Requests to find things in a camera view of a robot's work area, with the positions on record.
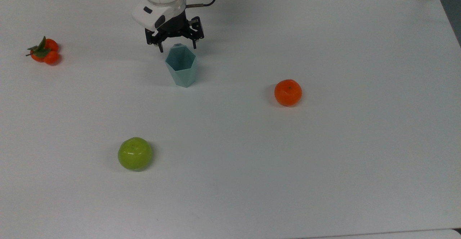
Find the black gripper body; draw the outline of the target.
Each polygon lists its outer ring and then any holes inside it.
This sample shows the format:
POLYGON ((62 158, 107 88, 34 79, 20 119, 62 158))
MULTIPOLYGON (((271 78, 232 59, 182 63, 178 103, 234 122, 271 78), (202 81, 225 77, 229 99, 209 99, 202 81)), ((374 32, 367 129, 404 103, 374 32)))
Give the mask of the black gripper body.
POLYGON ((168 37, 185 37, 191 39, 191 28, 183 11, 180 15, 173 17, 157 29, 155 38, 157 40, 166 40, 168 37))

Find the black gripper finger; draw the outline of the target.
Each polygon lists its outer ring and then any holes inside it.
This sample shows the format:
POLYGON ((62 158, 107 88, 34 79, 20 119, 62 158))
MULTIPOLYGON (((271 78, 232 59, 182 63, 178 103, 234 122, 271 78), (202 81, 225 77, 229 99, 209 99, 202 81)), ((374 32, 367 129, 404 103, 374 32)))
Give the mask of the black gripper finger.
POLYGON ((164 48, 163 48, 163 42, 166 40, 166 32, 159 31, 151 31, 149 29, 145 29, 145 36, 146 36, 146 42, 148 45, 155 45, 159 48, 160 52, 163 53, 164 48))
POLYGON ((194 49, 197 49, 197 42, 204 39, 203 27, 199 16, 193 17, 188 21, 188 39, 192 41, 194 49))

